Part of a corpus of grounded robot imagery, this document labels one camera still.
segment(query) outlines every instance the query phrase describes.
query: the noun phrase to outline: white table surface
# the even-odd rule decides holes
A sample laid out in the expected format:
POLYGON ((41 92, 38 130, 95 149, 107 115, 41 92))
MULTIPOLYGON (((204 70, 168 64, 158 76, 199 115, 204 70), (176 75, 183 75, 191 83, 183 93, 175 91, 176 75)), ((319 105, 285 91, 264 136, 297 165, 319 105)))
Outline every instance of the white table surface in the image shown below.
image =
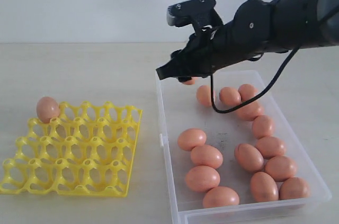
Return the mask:
MULTIPOLYGON (((155 68, 183 43, 1 44, 0 161, 13 157, 43 95, 77 105, 112 101, 144 110, 129 195, 69 198, 1 195, 0 223, 172 223, 159 146, 155 68)), ((333 198, 306 216, 246 223, 336 223, 339 218, 338 48, 300 51, 272 89, 273 97, 329 186, 333 198)), ((285 55, 266 54, 224 70, 255 69, 267 84, 285 55)))

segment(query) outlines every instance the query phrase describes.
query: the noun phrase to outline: egg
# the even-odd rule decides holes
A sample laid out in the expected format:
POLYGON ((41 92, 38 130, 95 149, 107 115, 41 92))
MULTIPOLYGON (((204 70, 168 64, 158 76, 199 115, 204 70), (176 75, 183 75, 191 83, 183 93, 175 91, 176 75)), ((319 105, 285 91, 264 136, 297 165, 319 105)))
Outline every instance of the egg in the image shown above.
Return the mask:
POLYGON ((284 141, 271 136, 259 139, 255 144, 255 148, 259 150, 264 159, 282 156, 286 153, 284 141))
POLYGON ((258 90, 250 84, 243 84, 238 89, 240 96, 242 97, 242 102, 252 99, 258 90))
MULTIPOLYGON (((214 101, 216 101, 216 92, 213 92, 214 101)), ((208 85, 202 85, 197 90, 197 100, 198 102, 206 107, 212 106, 211 101, 211 87, 208 85)))
POLYGON ((215 187, 206 193, 202 200, 204 208, 226 207, 228 205, 238 205, 240 198, 238 193, 229 187, 215 187))
POLYGON ((43 123, 49 123, 52 118, 60 115, 58 102, 51 97, 43 97, 37 103, 37 116, 43 123))
POLYGON ((252 134, 256 139, 272 136, 274 133, 273 119, 268 115, 260 115, 252 123, 252 134))
POLYGON ((195 192, 206 192, 219 186, 220 175, 212 167, 196 166, 186 174, 185 182, 195 192))
POLYGON ((234 150, 234 157, 239 165, 250 173, 264 168, 264 158, 261 153, 249 144, 239 144, 234 150))
POLYGON ((275 156, 266 163, 265 172, 276 182, 283 182, 295 176, 298 167, 296 162, 287 156, 275 156))
POLYGON ((279 189, 279 198, 281 200, 308 198, 310 194, 309 184, 299 177, 287 179, 279 189))
POLYGON ((191 151, 196 146, 206 143, 207 135, 203 130, 191 128, 183 131, 177 140, 178 146, 184 151, 191 151))
POLYGON ((256 202, 277 201, 279 199, 278 186, 267 173, 255 173, 249 183, 252 197, 256 202))
POLYGON ((227 106, 236 106, 241 104, 242 98, 237 89, 233 87, 224 87, 220 90, 219 98, 227 106))
POLYGON ((196 78, 195 77, 192 77, 191 80, 188 80, 186 82, 183 82, 184 85, 194 85, 195 84, 195 80, 196 78))
POLYGON ((191 151, 191 160, 196 165, 204 165, 212 168, 218 168, 222 165, 221 152, 209 145, 196 146, 191 151))
POLYGON ((260 115, 264 114, 264 107, 259 102, 252 102, 235 111, 236 115, 243 121, 253 121, 260 115))

